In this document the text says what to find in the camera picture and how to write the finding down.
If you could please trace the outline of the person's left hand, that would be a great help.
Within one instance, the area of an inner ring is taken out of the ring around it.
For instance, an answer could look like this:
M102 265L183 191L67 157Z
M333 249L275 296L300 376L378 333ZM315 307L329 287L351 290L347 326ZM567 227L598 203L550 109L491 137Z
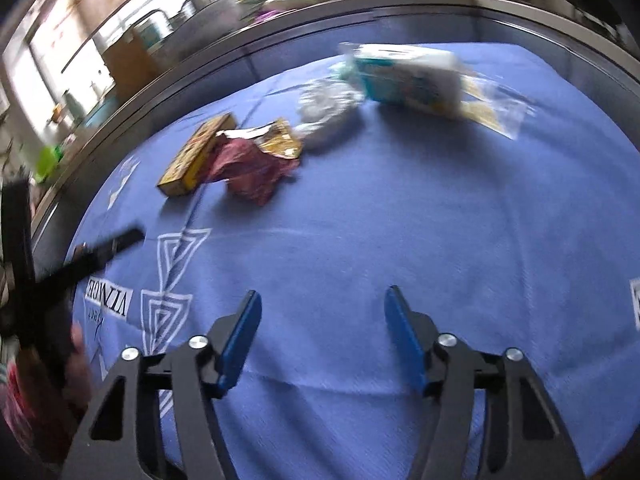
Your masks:
M61 389L52 386L47 371L34 349L20 349L15 359L21 395L35 413L53 414L73 408L84 412L92 397L91 373L84 335L78 323L70 329L73 350L66 362L65 382Z

